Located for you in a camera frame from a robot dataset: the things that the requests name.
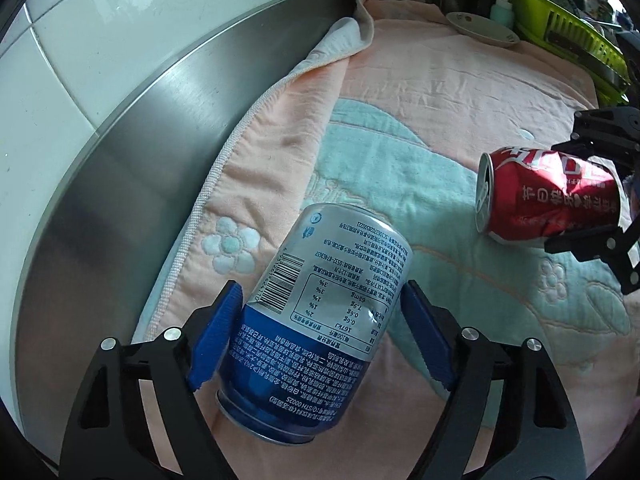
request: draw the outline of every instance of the crushed red can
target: crushed red can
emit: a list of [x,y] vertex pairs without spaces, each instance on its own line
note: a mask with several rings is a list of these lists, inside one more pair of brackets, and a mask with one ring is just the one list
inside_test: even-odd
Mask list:
[[618,225],[619,218],[618,183],[603,166],[536,148],[482,154],[476,227],[500,243],[542,246],[551,236]]

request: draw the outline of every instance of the barcode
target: barcode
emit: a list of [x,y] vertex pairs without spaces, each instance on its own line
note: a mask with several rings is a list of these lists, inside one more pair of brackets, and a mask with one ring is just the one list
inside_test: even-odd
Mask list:
[[287,306],[287,301],[289,301],[291,291],[304,263],[305,261],[300,258],[282,253],[271,269],[269,277],[262,284],[258,303],[281,314]]

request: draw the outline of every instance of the white plate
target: white plate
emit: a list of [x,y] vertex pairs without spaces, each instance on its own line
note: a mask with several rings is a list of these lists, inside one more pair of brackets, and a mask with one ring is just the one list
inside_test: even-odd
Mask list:
[[466,36],[482,43],[511,48],[520,43],[518,35],[500,23],[467,12],[450,12],[447,19],[453,27]]

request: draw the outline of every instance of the blue and white can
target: blue and white can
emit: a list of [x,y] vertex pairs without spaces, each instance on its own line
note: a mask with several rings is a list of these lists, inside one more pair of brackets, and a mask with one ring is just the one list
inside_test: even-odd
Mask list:
[[299,216],[232,330],[218,403],[278,444],[338,423],[382,339],[412,250],[386,222],[349,205]]

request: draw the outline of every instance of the green plastic basket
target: green plastic basket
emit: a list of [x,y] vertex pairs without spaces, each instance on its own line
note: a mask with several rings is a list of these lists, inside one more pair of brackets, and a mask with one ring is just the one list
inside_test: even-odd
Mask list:
[[585,69],[600,106],[624,101],[629,76],[620,51],[596,30],[549,0],[512,0],[521,38]]

